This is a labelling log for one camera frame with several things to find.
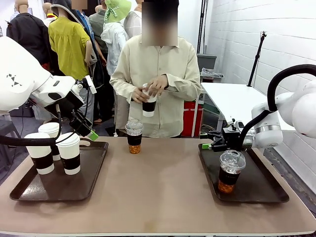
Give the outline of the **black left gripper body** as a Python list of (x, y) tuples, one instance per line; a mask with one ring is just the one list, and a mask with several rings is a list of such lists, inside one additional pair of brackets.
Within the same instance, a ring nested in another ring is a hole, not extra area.
[(92, 122), (84, 117), (80, 111), (72, 111), (69, 117), (69, 125), (79, 135), (85, 137), (91, 133)]

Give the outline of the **person's right hand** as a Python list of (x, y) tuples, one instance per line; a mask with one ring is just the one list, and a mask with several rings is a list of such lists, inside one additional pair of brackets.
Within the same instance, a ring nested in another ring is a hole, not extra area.
[(147, 91), (146, 87), (137, 87), (134, 89), (133, 93), (132, 93), (132, 100), (136, 103), (147, 103), (147, 101), (149, 100), (149, 95), (147, 95), (145, 92)]

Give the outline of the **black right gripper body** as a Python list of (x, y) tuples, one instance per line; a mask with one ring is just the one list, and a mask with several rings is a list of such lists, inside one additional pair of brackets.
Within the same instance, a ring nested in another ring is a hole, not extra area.
[(226, 150), (241, 150), (241, 146), (239, 143), (240, 131), (238, 129), (231, 130), (228, 127), (224, 127), (222, 128), (221, 134), (223, 138), (218, 151), (221, 152)]

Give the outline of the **person's left hand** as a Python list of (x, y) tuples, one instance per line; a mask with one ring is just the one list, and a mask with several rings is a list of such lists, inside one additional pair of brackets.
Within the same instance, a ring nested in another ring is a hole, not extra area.
[(168, 87), (168, 79), (166, 74), (160, 75), (152, 79), (146, 86), (146, 90), (149, 96), (160, 96), (165, 88)]

